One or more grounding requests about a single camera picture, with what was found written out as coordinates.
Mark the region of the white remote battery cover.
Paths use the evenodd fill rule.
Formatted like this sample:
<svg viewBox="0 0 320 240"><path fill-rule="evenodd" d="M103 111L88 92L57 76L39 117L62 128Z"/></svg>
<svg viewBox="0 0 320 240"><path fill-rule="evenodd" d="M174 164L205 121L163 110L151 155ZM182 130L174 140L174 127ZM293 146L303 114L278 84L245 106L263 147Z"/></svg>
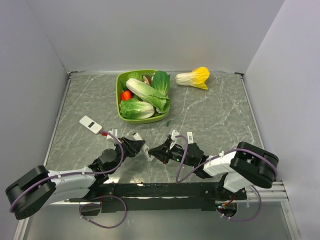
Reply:
<svg viewBox="0 0 320 240"><path fill-rule="evenodd" d="M194 136L193 136L193 133L191 131L187 132L187 141L188 141L188 144L193 144L194 143Z"/></svg>

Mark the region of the slim white remote control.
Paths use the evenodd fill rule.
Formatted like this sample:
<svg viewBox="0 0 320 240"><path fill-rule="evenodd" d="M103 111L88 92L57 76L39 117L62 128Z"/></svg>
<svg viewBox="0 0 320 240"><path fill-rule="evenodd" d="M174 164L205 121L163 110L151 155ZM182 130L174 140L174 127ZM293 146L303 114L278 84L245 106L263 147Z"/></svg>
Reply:
<svg viewBox="0 0 320 240"><path fill-rule="evenodd" d="M138 132L134 132L132 135L132 138L136 141L142 141L142 137L140 136L140 134ZM148 162L151 162L154 157L152 155L149 154L149 146L147 145L147 143L145 142L141 148L141 151L143 152L144 156L146 157Z"/></svg>

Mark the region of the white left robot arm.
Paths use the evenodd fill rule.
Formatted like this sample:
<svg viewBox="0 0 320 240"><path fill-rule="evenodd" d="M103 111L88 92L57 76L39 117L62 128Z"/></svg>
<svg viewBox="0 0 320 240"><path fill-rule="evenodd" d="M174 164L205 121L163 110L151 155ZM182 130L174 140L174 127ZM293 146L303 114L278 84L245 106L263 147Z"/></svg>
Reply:
<svg viewBox="0 0 320 240"><path fill-rule="evenodd" d="M126 158L135 157L145 140L121 137L115 148L105 149L92 164L77 170L52 171L38 165L9 185L5 194L9 211L18 220L26 219L47 204L68 199L95 200L99 186L113 174Z"/></svg>

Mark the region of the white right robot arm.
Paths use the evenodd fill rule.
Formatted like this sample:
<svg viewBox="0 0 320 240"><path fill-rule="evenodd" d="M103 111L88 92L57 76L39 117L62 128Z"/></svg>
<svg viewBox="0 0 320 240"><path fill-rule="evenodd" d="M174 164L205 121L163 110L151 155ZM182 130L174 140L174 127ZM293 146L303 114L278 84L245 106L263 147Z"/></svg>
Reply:
<svg viewBox="0 0 320 240"><path fill-rule="evenodd" d="M252 185L270 189L278 176L279 158L244 141L234 149L207 156L195 142L189 143L184 149L169 136L163 144L150 149L148 153L163 164L170 160L179 163L177 183L192 174L201 179L223 174L222 184L218 187L223 199L230 199L239 190Z"/></svg>

